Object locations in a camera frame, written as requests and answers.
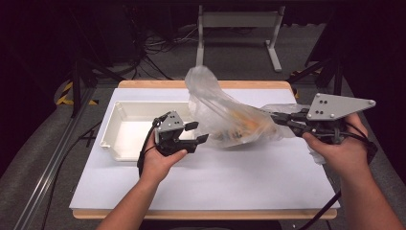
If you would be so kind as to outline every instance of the cable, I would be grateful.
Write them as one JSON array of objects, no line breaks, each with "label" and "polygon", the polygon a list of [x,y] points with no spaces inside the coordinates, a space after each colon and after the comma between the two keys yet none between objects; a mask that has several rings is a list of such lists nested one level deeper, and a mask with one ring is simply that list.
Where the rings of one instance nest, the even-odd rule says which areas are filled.
[{"label": "cable", "polygon": [[153,70],[158,71],[158,69],[155,68],[155,66],[153,66],[151,63],[147,62],[145,59],[143,59],[143,61],[149,65]]},{"label": "cable", "polygon": [[137,76],[137,73],[138,73],[138,71],[137,71],[137,67],[135,67],[135,69],[134,69],[134,75],[132,76],[132,80],[135,80],[135,76]]},{"label": "cable", "polygon": [[[122,76],[122,75],[128,74],[128,73],[130,73],[132,70],[136,69],[136,68],[137,68],[137,65],[138,65],[137,63],[133,63],[130,67],[125,68],[124,70],[120,70],[120,71],[117,71],[117,72],[113,72],[113,73],[116,74],[116,75]],[[96,74],[96,77],[97,77],[97,78],[100,78],[100,79],[107,79],[107,78],[109,78],[109,76],[107,76],[107,75],[105,75],[105,74],[98,74],[98,73],[95,73],[95,74]]]},{"label": "cable", "polygon": [[368,140],[368,138],[359,136],[359,135],[354,134],[352,132],[341,132],[341,134],[343,134],[343,135],[345,135],[347,137],[352,137],[354,139],[357,139],[357,140],[359,140],[359,141],[361,141],[361,142],[363,142],[364,144],[367,144],[367,145],[370,143],[370,140]]},{"label": "cable", "polygon": [[[190,36],[193,36],[193,35],[196,33],[196,31],[197,31],[197,27],[193,28],[190,32],[188,32],[188,33],[187,33],[186,35],[184,35],[183,37],[174,38],[174,39],[171,41],[171,42],[173,42],[174,44],[170,44],[170,43],[168,43],[168,42],[167,42],[166,40],[164,40],[164,39],[160,39],[160,40],[156,41],[154,38],[152,39],[151,42],[147,43],[147,41],[148,41],[151,37],[158,36],[158,35],[155,35],[155,34],[150,35],[150,36],[147,38],[147,40],[146,40],[146,44],[144,45],[145,50],[146,50],[146,52],[147,52],[149,55],[156,55],[156,54],[158,54],[158,53],[167,53],[167,52],[169,52],[170,50],[172,50],[173,48],[177,47],[178,45],[185,44],[185,43],[187,43],[187,42],[189,42],[189,41],[198,41],[197,39],[190,38]],[[151,46],[158,46],[158,45],[160,45],[160,48],[159,48],[159,49],[151,49],[151,48],[150,48]]]},{"label": "cable", "polygon": [[311,219],[309,222],[307,222],[303,227],[301,227],[299,230],[305,230],[308,227],[310,227],[311,225],[313,225],[313,223],[315,223],[329,208],[331,208],[331,206],[337,202],[338,198],[340,198],[341,196],[341,190],[339,190],[337,192],[337,194],[335,194],[331,200],[328,201],[328,203],[316,214],[316,216],[314,216],[313,219]]},{"label": "cable", "polygon": [[87,129],[87,131],[86,131],[85,133],[81,134],[81,136],[78,137],[78,139],[69,147],[68,150],[66,150],[65,154],[63,155],[62,160],[60,161],[59,165],[57,166],[55,178],[54,178],[54,180],[53,180],[53,182],[52,182],[52,187],[51,187],[51,191],[50,191],[50,198],[49,198],[49,200],[48,200],[48,204],[47,204],[47,208],[46,208],[46,210],[45,210],[44,218],[43,218],[43,220],[42,220],[42,226],[41,226],[41,229],[42,229],[42,230],[45,229],[45,225],[46,225],[46,223],[47,223],[47,218],[48,218],[48,214],[49,214],[49,211],[50,211],[50,208],[51,208],[52,199],[53,199],[53,197],[54,197],[54,191],[55,191],[56,181],[57,181],[57,178],[58,178],[58,176],[59,176],[60,169],[62,168],[63,162],[64,162],[65,159],[66,159],[66,156],[67,156],[68,153],[74,148],[74,146],[78,143],[78,141],[80,141],[85,135],[87,135],[87,133],[91,132],[91,131],[93,130],[93,128],[97,127],[97,126],[100,125],[101,123],[102,123],[102,121],[99,121],[99,122],[96,123],[94,126],[92,126],[91,128]]},{"label": "cable", "polygon": [[148,132],[148,134],[147,134],[146,140],[144,141],[144,144],[143,144],[143,148],[142,148],[141,151],[140,151],[140,157],[138,158],[138,161],[137,161],[138,174],[140,175],[140,177],[141,177],[141,174],[143,173],[144,160],[146,159],[146,153],[147,153],[147,151],[149,151],[149,150],[151,150],[152,148],[155,148],[155,147],[156,147],[156,146],[154,145],[153,147],[151,147],[151,148],[149,148],[149,149],[146,150],[147,143],[148,143],[148,140],[149,140],[149,136],[151,135],[152,131],[153,131],[156,127],[160,126],[160,125],[167,119],[167,117],[168,117],[169,114],[170,114],[170,112],[168,112],[168,113],[166,113],[166,114],[164,114],[164,115],[162,115],[162,116],[160,116],[160,117],[158,117],[158,118],[155,118],[155,119],[153,120],[153,122],[152,122],[152,126],[151,126],[151,128],[149,129],[149,132]]},{"label": "cable", "polygon": [[345,124],[347,125],[347,126],[350,126],[350,127],[353,127],[355,130],[357,130],[364,138],[367,138],[368,139],[368,137],[367,137],[367,135],[365,135],[365,133],[364,132],[362,132],[358,127],[356,127],[355,125],[353,125],[353,124],[351,124],[351,123],[348,123],[348,122],[345,122]]},{"label": "cable", "polygon": [[332,230],[331,225],[329,224],[328,219],[326,220],[326,224],[327,224],[328,230]]},{"label": "cable", "polygon": [[149,73],[143,68],[143,66],[140,65],[140,68],[141,68],[144,72],[146,72],[146,74],[147,74],[148,76],[152,77],[152,78],[155,79],[155,80],[159,80],[158,78],[155,78],[155,77],[151,76],[151,74],[149,74]]},{"label": "cable", "polygon": [[161,73],[167,80],[172,80],[172,78],[168,77],[164,72],[162,72],[162,70],[151,60],[151,58],[149,58],[149,56],[146,55],[146,58],[153,64],[153,66],[156,67],[156,69],[158,70],[159,73]]},{"label": "cable", "polygon": [[79,61],[81,61],[82,63],[86,64],[87,66],[89,66],[90,68],[96,69],[99,72],[104,73],[106,76],[108,76],[109,78],[116,80],[116,81],[124,81],[125,79],[115,73],[113,73],[112,71],[110,71],[109,69],[106,69],[104,67],[101,67],[100,65],[98,65],[97,63],[88,60],[86,58],[81,58]]},{"label": "cable", "polygon": [[147,152],[148,152],[149,150],[152,150],[152,149],[154,149],[154,148],[156,148],[155,145],[153,145],[152,147],[149,147],[147,150],[145,150],[145,153],[147,154]]}]

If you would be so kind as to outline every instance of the white plastic container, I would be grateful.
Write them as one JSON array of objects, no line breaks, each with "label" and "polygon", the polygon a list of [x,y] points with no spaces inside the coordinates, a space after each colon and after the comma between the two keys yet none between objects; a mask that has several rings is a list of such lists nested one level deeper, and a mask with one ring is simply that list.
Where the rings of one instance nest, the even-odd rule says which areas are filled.
[{"label": "white plastic container", "polygon": [[[184,123],[192,121],[188,102],[115,102],[101,147],[117,161],[137,161],[153,119],[175,110]],[[193,130],[184,131],[180,139],[193,139]]]}]

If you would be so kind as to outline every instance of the transparent plastic bag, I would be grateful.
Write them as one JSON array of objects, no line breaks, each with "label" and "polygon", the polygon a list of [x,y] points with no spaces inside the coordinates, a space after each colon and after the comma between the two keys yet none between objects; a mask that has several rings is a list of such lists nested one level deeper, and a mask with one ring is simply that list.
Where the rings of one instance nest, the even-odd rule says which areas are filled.
[{"label": "transparent plastic bag", "polygon": [[268,104],[262,108],[240,103],[220,88],[215,75],[205,66],[193,67],[185,78],[189,109],[199,123],[196,135],[209,133],[208,145],[232,147],[261,138],[280,140],[294,137],[286,126],[276,125],[269,112],[297,112],[299,104]]}]

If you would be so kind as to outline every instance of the metal frame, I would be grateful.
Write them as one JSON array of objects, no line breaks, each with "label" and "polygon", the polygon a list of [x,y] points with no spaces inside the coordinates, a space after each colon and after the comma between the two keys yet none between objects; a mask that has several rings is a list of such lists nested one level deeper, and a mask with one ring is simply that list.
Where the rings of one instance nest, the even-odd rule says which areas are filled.
[{"label": "metal frame", "polygon": [[275,43],[283,19],[284,7],[278,11],[203,11],[199,6],[198,31],[199,43],[197,46],[196,66],[203,65],[205,27],[270,27],[273,28],[270,40],[265,40],[266,49],[276,72],[282,70]]},{"label": "metal frame", "polygon": [[[81,104],[86,104],[87,102],[89,102],[93,96],[94,91],[95,88],[85,89]],[[85,108],[86,106],[82,106],[76,116],[72,117],[69,121],[68,126],[65,128],[65,131],[63,132],[62,137],[60,138],[59,143],[57,144],[56,149],[47,167],[45,168],[44,173],[41,175],[38,183],[36,184],[30,200],[27,202],[23,213],[14,226],[15,230],[29,229],[34,215],[42,202],[42,199],[46,195],[48,188],[55,179],[57,168],[61,164],[65,151],[67,150],[67,144],[69,143],[75,127],[77,126]]]}]

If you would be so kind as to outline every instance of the black cable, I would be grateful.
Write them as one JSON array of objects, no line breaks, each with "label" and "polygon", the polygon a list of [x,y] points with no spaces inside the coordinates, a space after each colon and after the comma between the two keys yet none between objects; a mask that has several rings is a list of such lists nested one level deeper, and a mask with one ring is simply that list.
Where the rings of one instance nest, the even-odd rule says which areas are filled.
[{"label": "black cable", "polygon": [[42,220],[42,226],[41,229],[45,229],[45,225],[47,223],[47,218],[48,218],[48,214],[51,208],[51,203],[52,203],[52,199],[54,197],[54,191],[55,191],[55,186],[56,186],[56,181],[57,181],[57,177],[59,176],[59,172],[60,169],[62,168],[63,162],[66,159],[66,156],[68,155],[68,153],[74,148],[74,146],[78,143],[78,141],[80,141],[85,135],[87,135],[87,133],[91,132],[93,130],[93,128],[97,127],[98,125],[100,125],[102,123],[102,121],[99,121],[98,123],[96,123],[94,126],[92,126],[91,128],[87,129],[87,131],[83,134],[81,134],[81,136],[78,137],[78,139],[69,147],[68,150],[66,150],[65,154],[63,155],[62,160],[60,161],[59,165],[57,166],[56,169],[56,174],[55,174],[55,178],[52,181],[52,186],[51,186],[51,191],[50,191],[50,198],[48,199],[48,204],[47,204],[47,208],[45,210],[45,214],[44,214],[44,218]]},{"label": "black cable", "polygon": [[356,127],[355,125],[353,125],[353,124],[351,124],[351,123],[348,123],[348,122],[345,122],[345,124],[347,125],[347,126],[349,126],[349,127],[353,127],[355,130],[357,130],[364,138],[367,138],[368,139],[368,137],[367,137],[367,135],[365,135],[365,133],[364,132],[362,132],[358,127]]},{"label": "black cable", "polygon": [[155,43],[159,43],[159,42],[164,42],[164,41],[165,41],[161,36],[159,36],[159,35],[157,35],[157,34],[152,34],[152,35],[146,36],[146,42],[148,42],[148,40],[149,40],[150,38],[152,38],[152,41],[149,42],[149,43],[146,43],[146,45],[155,44]]},{"label": "black cable", "polygon": [[315,223],[317,220],[319,220],[319,218],[329,209],[331,208],[331,206],[337,202],[337,200],[340,198],[341,196],[341,190],[339,190],[337,192],[337,194],[335,194],[331,200],[328,201],[328,203],[316,214],[316,216],[314,216],[313,219],[311,219],[309,222],[307,222],[303,227],[301,227],[299,230],[305,230],[308,227],[310,227],[311,225],[313,225],[313,223]]},{"label": "black cable", "polygon": [[175,48],[176,46],[178,46],[179,44],[170,44],[170,45],[168,45],[168,48],[165,50],[165,48],[163,48],[162,50],[161,50],[161,53],[167,53],[167,52],[169,52],[169,51],[171,51],[173,48]]},{"label": "black cable", "polygon": [[357,140],[359,140],[359,141],[361,141],[361,142],[363,142],[364,144],[367,144],[367,145],[370,143],[370,140],[368,140],[368,138],[359,136],[359,135],[354,134],[352,132],[341,132],[341,134],[345,135],[347,137],[352,137],[354,139],[357,139]]},{"label": "black cable", "polygon": [[155,118],[155,119],[153,120],[153,122],[152,122],[152,126],[151,126],[151,128],[149,129],[149,132],[148,132],[148,134],[147,134],[146,140],[144,141],[144,144],[143,144],[143,148],[142,148],[141,151],[140,151],[140,157],[138,158],[138,161],[137,161],[138,175],[140,175],[140,177],[141,177],[141,174],[143,173],[144,160],[146,159],[146,153],[147,153],[147,151],[149,151],[150,149],[156,147],[156,146],[153,146],[153,147],[151,147],[151,148],[149,148],[149,149],[146,150],[147,143],[148,143],[148,140],[149,140],[149,136],[151,135],[152,131],[153,131],[156,127],[160,126],[160,125],[167,119],[167,117],[168,117],[169,114],[170,114],[170,112],[168,112],[168,113],[166,113],[166,114],[164,114],[164,115],[162,115],[162,116],[160,116],[160,117],[158,117],[158,118]]},{"label": "black cable", "polygon": [[145,48],[144,50],[146,51],[146,53],[148,55],[156,55],[156,54],[159,54],[159,53],[162,52],[162,45],[161,45],[161,49],[159,49],[159,50],[155,50],[155,49],[151,49],[151,48]]},{"label": "black cable", "polygon": [[[134,63],[134,64],[132,64],[130,67],[125,68],[124,70],[120,70],[120,71],[113,72],[113,73],[116,74],[116,75],[122,76],[122,75],[125,75],[125,74],[130,73],[132,70],[134,70],[134,69],[136,69],[136,68],[137,68],[137,63]],[[96,77],[97,77],[97,78],[100,78],[100,79],[107,79],[107,78],[109,78],[109,76],[107,76],[107,75],[105,75],[105,74],[97,74],[97,73],[95,73],[95,74],[96,74]]]},{"label": "black cable", "polygon": [[119,75],[113,73],[113,72],[110,71],[109,69],[106,69],[106,68],[104,68],[104,67],[101,67],[100,65],[98,65],[97,63],[94,63],[94,62],[91,61],[91,60],[88,60],[88,59],[86,59],[86,58],[82,58],[80,61],[81,61],[82,63],[86,64],[87,66],[89,66],[89,67],[91,67],[91,68],[93,68],[93,69],[96,69],[96,70],[98,70],[99,72],[104,73],[107,77],[109,77],[109,78],[111,78],[111,79],[113,79],[113,80],[116,80],[116,81],[124,81],[124,80],[125,80],[123,77],[121,77],[121,76],[119,76]]},{"label": "black cable", "polygon": [[144,58],[143,58],[143,61],[144,61],[147,65],[149,65],[153,70],[158,71],[158,70],[155,68],[155,66],[153,66],[151,63],[147,62]]},{"label": "black cable", "polygon": [[156,67],[156,69],[158,70],[159,73],[161,73],[167,80],[172,80],[172,78],[168,77],[164,72],[162,72],[162,70],[151,60],[151,58],[149,58],[149,56],[146,55],[146,58],[151,62],[151,64],[153,64],[153,66]]},{"label": "black cable", "polygon": [[155,77],[153,77],[151,74],[149,74],[149,73],[143,68],[143,66],[140,65],[140,68],[141,68],[148,76],[152,77],[152,78],[155,79],[155,80],[159,80],[158,78],[155,78]]},{"label": "black cable", "polygon": [[177,46],[179,46],[179,45],[186,44],[186,43],[188,43],[189,41],[190,41],[190,40],[187,39],[187,40],[184,41],[184,42],[174,43],[174,44],[172,44],[169,48],[167,48],[167,50],[164,50],[164,49],[163,49],[161,52],[162,52],[162,53],[167,53],[167,52],[171,51],[172,49],[174,49],[175,47],[177,47]]},{"label": "black cable", "polygon": [[134,69],[134,75],[132,76],[132,80],[135,80],[135,76],[137,76],[137,73],[138,73],[138,71],[137,71],[137,67],[135,67],[135,69]]},{"label": "black cable", "polygon": [[329,224],[328,219],[326,220],[326,224],[327,224],[328,230],[332,230],[331,225]]}]

